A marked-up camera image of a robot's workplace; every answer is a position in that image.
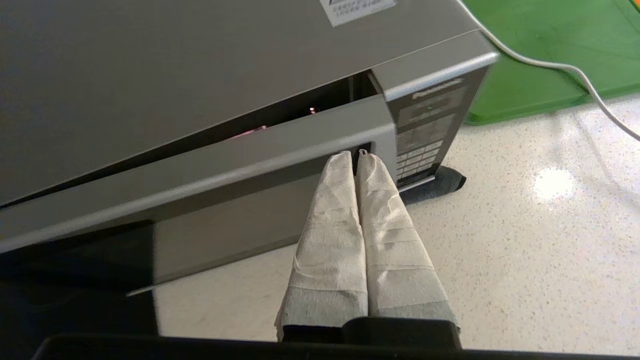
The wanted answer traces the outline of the right gripper wrapped left finger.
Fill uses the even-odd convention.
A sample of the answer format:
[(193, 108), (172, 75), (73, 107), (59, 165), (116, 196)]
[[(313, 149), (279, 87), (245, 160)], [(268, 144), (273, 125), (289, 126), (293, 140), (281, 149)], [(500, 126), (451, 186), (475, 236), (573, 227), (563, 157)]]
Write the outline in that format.
[(292, 327), (342, 328), (369, 312), (364, 237), (352, 153), (326, 162), (300, 235), (275, 321), (279, 341)]

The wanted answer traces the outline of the right gripper wrapped right finger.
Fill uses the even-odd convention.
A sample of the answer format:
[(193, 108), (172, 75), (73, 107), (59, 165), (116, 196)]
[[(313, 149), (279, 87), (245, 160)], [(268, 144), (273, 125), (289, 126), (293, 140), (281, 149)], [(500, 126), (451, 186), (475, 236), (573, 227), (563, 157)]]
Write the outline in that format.
[(361, 151), (356, 171), (371, 317), (448, 321), (457, 316), (384, 162)]

